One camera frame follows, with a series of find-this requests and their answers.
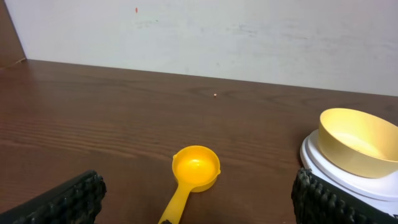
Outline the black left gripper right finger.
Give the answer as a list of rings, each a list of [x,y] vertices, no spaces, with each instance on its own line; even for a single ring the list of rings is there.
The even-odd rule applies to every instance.
[[[368,205],[303,167],[297,172],[291,199],[299,224],[397,224],[397,217]]]

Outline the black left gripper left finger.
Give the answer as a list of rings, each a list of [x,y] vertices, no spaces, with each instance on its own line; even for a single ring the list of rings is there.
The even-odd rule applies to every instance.
[[[1,214],[1,223],[94,224],[106,195],[103,177],[88,170]]]

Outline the yellow plastic measuring scoop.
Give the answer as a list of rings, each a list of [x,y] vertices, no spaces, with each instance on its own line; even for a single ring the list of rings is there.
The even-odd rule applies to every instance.
[[[190,193],[211,188],[221,174],[221,164],[211,149],[187,146],[173,155],[172,172],[178,187],[159,223],[179,224]]]

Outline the white digital kitchen scale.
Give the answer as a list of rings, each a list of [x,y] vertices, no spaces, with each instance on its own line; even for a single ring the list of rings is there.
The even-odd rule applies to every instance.
[[[326,159],[318,149],[317,130],[304,139],[300,149],[300,158],[304,168],[310,169],[331,185],[382,212],[397,217],[397,172],[370,179],[340,169]]]

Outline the pale yellow bowl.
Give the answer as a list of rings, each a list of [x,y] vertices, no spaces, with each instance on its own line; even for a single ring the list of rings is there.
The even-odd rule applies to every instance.
[[[323,111],[318,147],[330,162],[354,175],[381,178],[397,171],[397,126],[369,113]]]

